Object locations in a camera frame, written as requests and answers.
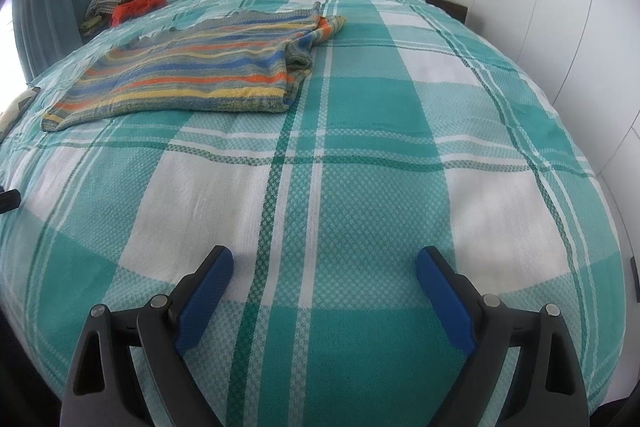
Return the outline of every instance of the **plaid bedspread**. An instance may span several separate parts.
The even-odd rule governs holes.
[[[60,131],[144,110],[283,112],[311,74],[311,48],[340,31],[320,3],[283,13],[256,10],[182,31],[134,38],[109,50],[42,117]]]
[[[436,245],[481,293],[556,303],[597,406],[624,331],[619,247],[587,161],[521,70],[423,0],[168,1],[39,77],[0,146],[0,182],[23,195],[0,216],[0,303],[57,393],[93,304],[142,305],[222,244],[234,277],[186,363],[225,425],[425,425],[463,364],[415,278]],[[112,46],[315,1],[348,23],[287,113],[40,129]]]

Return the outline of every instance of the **striped towel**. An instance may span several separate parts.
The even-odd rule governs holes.
[[[311,10],[238,12],[135,38],[88,68],[45,112],[42,130],[146,110],[284,112],[311,74],[311,47],[344,22],[322,17],[316,2]]]

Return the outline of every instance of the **white wardrobe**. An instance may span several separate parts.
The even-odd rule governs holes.
[[[475,0],[467,25],[545,91],[609,200],[627,328],[607,400],[625,397],[640,367],[640,303],[630,269],[634,252],[640,261],[640,0]]]

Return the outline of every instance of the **red cloth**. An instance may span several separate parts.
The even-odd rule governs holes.
[[[140,17],[168,4],[166,0],[133,0],[124,4],[118,4],[113,9],[113,15],[111,15],[111,27],[113,28],[118,24],[122,24],[124,21]]]

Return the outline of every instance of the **blue gripper pad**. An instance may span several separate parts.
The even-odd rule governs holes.
[[[433,310],[447,333],[449,344],[470,356],[476,349],[471,315],[426,248],[418,252],[415,272],[422,291],[431,301]]]
[[[234,258],[231,250],[225,248],[191,294],[178,317],[178,336],[174,347],[181,357],[200,342],[233,272]]]

